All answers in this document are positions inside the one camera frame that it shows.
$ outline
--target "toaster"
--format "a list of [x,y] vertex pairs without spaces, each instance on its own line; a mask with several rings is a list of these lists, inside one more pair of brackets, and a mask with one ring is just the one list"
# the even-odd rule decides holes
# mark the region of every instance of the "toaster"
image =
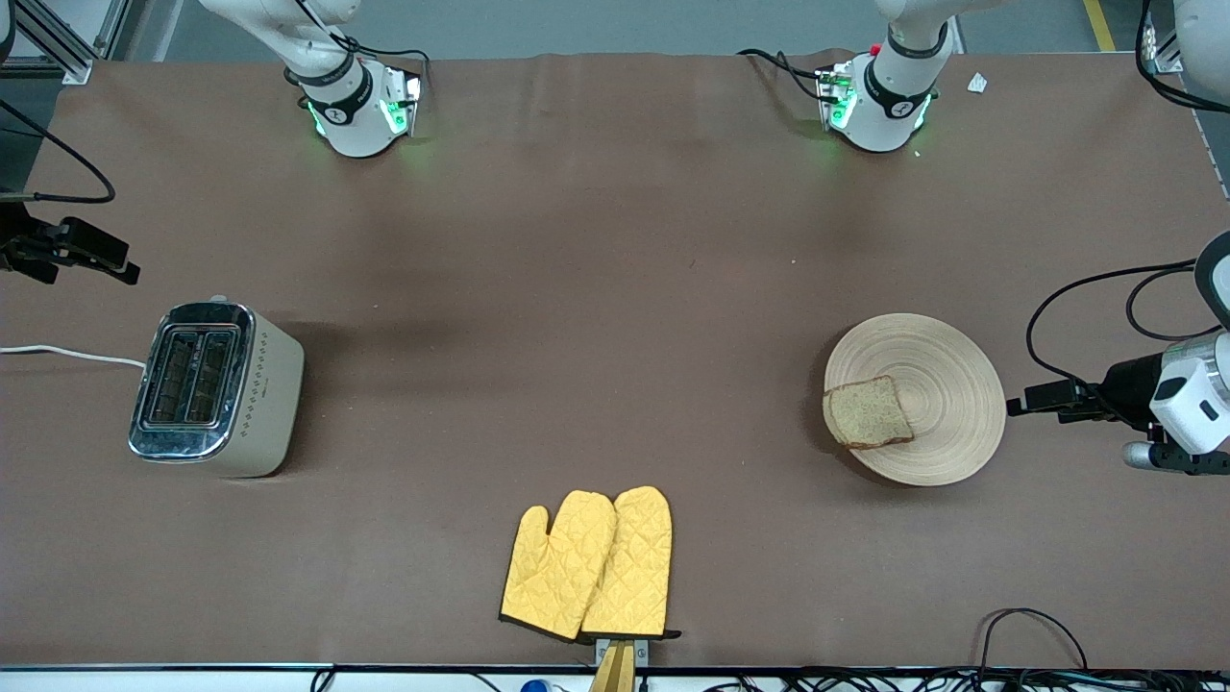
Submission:
[[150,345],[128,446],[221,477],[273,473],[287,456],[303,345],[223,295],[172,309]]

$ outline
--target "black clamp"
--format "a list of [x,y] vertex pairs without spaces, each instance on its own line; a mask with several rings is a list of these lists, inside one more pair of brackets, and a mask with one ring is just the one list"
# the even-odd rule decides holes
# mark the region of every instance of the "black clamp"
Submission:
[[82,265],[134,285],[140,267],[128,261],[128,243],[75,216],[52,225],[26,205],[0,203],[0,269],[55,283],[59,267]]

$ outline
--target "yellow floor stripe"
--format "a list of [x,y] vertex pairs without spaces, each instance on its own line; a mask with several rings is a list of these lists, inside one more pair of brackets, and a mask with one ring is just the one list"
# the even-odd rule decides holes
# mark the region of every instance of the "yellow floor stripe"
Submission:
[[1102,2],[1098,0],[1084,0],[1085,14],[1089,15],[1089,23],[1093,27],[1093,38],[1097,39],[1097,49],[1102,52],[1114,50],[1114,38],[1111,37],[1111,27],[1106,25],[1106,14],[1102,12]]

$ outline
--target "white power cord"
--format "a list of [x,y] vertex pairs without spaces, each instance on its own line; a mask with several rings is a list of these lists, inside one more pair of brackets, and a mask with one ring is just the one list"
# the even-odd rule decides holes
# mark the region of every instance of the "white power cord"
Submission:
[[140,361],[133,361],[129,359],[113,359],[111,356],[96,356],[93,354],[82,354],[81,352],[70,352],[69,349],[60,349],[59,345],[0,345],[0,355],[12,355],[12,354],[59,354],[62,356],[70,356],[74,359],[85,359],[86,361],[100,361],[103,364],[119,364],[123,366],[133,366],[137,369],[145,370],[145,364]]

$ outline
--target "small white paper scrap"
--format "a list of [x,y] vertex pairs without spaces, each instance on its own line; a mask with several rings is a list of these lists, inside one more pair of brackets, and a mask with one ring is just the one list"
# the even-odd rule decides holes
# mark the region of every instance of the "small white paper scrap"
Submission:
[[973,91],[974,93],[986,91],[986,77],[983,76],[983,73],[974,73],[974,79],[969,80],[969,86],[966,88]]

